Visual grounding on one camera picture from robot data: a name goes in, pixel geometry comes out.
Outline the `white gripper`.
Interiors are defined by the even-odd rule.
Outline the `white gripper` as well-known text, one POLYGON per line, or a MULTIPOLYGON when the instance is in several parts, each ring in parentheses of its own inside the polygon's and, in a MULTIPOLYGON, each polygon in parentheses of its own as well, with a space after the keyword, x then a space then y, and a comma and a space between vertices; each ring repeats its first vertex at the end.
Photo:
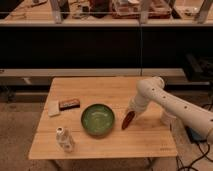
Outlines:
POLYGON ((133 112, 136 117, 141 115, 147 109, 147 100, 141 97, 134 97, 130 100, 129 106, 126 109, 126 114, 133 112))

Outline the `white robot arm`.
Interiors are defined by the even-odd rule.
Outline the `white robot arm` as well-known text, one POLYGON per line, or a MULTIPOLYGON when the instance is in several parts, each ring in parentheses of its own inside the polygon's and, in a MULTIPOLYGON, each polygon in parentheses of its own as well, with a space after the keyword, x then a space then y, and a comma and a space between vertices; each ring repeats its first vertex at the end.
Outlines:
POLYGON ((149 103, 153 101, 181 119, 209 143, 213 143, 213 112, 166 92, 164 86, 165 83, 161 77, 138 81, 137 94, 127 107, 122 129, 126 129, 134 118, 145 112, 149 103))

